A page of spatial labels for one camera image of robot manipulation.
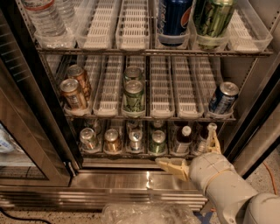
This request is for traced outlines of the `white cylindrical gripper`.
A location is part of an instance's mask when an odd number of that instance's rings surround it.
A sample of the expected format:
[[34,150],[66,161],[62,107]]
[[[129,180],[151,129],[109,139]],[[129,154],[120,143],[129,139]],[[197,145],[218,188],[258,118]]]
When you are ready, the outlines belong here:
[[187,181],[190,180],[213,204],[221,224],[243,224],[247,205],[255,190],[221,155],[217,125],[207,126],[206,153],[192,160],[190,171],[183,158],[158,157],[156,164],[165,172]]

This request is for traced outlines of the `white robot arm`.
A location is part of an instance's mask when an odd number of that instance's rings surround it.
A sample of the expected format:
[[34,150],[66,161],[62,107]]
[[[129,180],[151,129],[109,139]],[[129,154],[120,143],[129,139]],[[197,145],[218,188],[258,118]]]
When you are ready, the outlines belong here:
[[209,199],[221,224],[280,224],[280,196],[258,192],[221,154],[217,125],[208,126],[206,152],[191,163],[158,157],[157,165],[183,181],[191,181]]

